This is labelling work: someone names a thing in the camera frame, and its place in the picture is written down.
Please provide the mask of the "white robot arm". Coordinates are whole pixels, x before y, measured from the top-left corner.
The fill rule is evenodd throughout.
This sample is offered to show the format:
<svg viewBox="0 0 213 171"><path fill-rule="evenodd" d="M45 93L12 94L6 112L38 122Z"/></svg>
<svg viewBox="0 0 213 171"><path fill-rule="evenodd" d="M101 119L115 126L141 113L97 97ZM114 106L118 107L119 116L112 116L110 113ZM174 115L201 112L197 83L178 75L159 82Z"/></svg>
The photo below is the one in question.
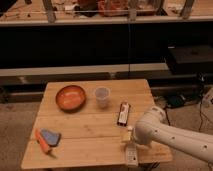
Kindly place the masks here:
<svg viewBox="0 0 213 171"><path fill-rule="evenodd" d="M156 141L213 164L213 135L166 125L165 118L162 108L150 107L135 123L134 140L143 145Z"/></svg>

